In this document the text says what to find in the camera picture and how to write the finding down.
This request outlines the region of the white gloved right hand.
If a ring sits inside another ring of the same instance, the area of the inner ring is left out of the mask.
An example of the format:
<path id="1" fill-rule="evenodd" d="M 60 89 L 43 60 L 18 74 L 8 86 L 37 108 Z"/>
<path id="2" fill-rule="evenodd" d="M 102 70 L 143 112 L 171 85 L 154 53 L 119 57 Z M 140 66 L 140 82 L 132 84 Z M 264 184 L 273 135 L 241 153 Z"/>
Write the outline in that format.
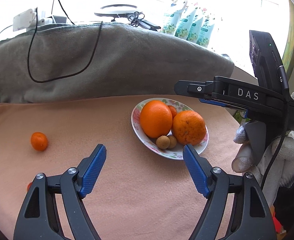
<path id="1" fill-rule="evenodd" d="M 280 137 L 270 143 L 258 164 L 253 161 L 253 150 L 249 143 L 243 126 L 240 126 L 235 134 L 234 142 L 241 147 L 232 161 L 232 170 L 236 173 L 251 172 L 257 182 L 261 184 L 267 166 L 279 144 Z M 269 206 L 276 200 L 281 187 L 290 188 L 294 183 L 294 132 L 287 133 L 278 155 L 268 172 L 263 194 Z"/>

